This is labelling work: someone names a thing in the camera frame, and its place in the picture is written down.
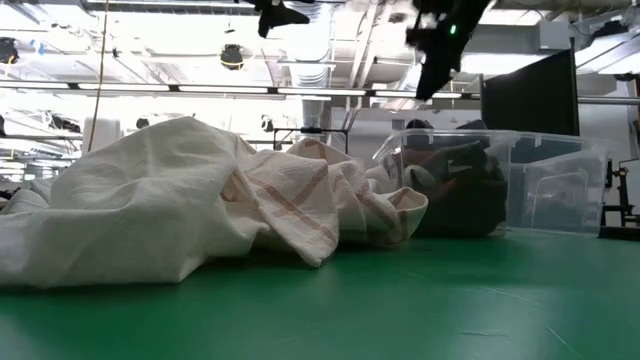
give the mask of pipe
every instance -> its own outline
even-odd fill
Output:
[[[332,5],[290,3],[288,7],[309,17],[309,24],[291,29],[291,46],[287,56],[292,61],[326,62],[331,55]],[[329,68],[290,66],[294,87],[325,88],[329,85]],[[322,126],[323,101],[302,101],[302,126]]]

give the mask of white towel with red stripes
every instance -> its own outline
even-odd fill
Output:
[[[174,119],[89,153],[49,194],[18,192],[0,216],[0,284],[179,282],[254,246],[317,267],[339,240],[393,246],[411,236],[426,197],[375,193],[379,181],[316,140],[256,152],[233,133]]]

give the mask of green tabletop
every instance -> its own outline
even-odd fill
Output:
[[[640,243],[510,233],[0,292],[0,359],[640,359]]]

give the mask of black monitor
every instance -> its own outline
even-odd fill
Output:
[[[489,129],[580,135],[571,50],[484,81],[480,96]]]

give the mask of towel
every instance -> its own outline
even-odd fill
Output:
[[[318,267],[339,240],[402,243],[428,203],[408,188],[375,193],[356,161],[316,140],[256,152],[190,117],[91,152],[36,190],[0,216],[2,285],[179,282],[254,246]]]

